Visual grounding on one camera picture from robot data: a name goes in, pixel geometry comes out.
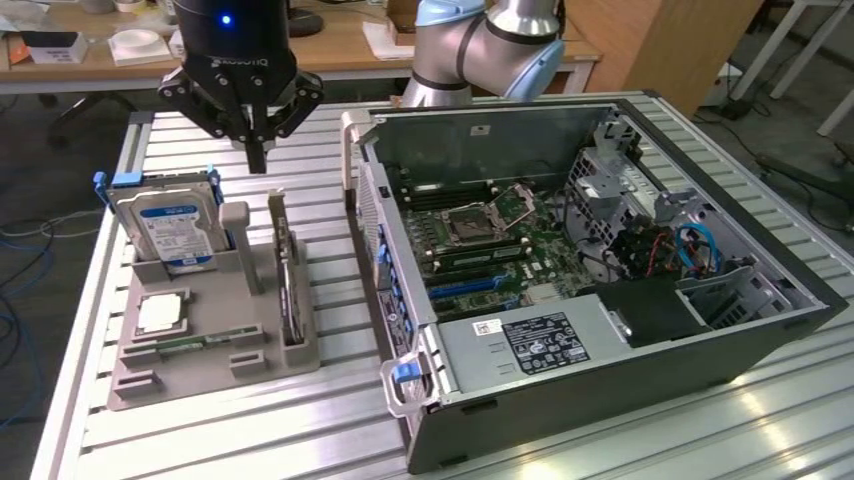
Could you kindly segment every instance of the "power supply label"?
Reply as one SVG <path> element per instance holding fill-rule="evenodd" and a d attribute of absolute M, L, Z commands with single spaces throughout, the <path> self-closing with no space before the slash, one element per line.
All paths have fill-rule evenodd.
<path fill-rule="evenodd" d="M 528 375 L 589 360 L 563 313 L 505 323 L 503 328 L 519 367 Z"/>

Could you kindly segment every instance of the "wooden cabinet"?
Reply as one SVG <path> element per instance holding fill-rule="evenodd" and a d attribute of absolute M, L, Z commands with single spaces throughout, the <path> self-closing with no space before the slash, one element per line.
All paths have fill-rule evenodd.
<path fill-rule="evenodd" d="M 656 90 L 691 115 L 762 0 L 565 0 L 567 17 L 601 51 L 588 92 Z"/>

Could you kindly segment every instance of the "hard drive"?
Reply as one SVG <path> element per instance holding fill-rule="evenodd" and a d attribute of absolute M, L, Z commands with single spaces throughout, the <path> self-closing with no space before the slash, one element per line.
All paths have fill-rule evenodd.
<path fill-rule="evenodd" d="M 109 188 L 104 177 L 96 175 L 96 191 L 105 195 L 138 261 L 160 260 L 170 274 L 215 268 L 213 254 L 231 249 L 219 223 L 216 170 L 177 175 L 116 174 Z"/>

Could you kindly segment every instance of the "motherboard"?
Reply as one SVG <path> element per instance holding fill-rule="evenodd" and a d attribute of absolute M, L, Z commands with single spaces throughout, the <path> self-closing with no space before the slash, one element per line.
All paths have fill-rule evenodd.
<path fill-rule="evenodd" d="M 407 197 L 403 223 L 440 322 L 571 298 L 595 283 L 548 198 L 523 183 Z"/>

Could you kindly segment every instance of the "blue hard drive label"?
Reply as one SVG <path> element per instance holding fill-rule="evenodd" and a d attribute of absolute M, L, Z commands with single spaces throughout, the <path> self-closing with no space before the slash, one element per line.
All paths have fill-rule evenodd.
<path fill-rule="evenodd" d="M 563 313 L 507 323 L 501 327 L 519 367 L 528 375 L 589 360 Z"/>
<path fill-rule="evenodd" d="M 140 211 L 140 217 L 160 260 L 172 266 L 211 260 L 213 248 L 207 232 L 199 228 L 201 214 L 195 205 L 148 208 Z"/>

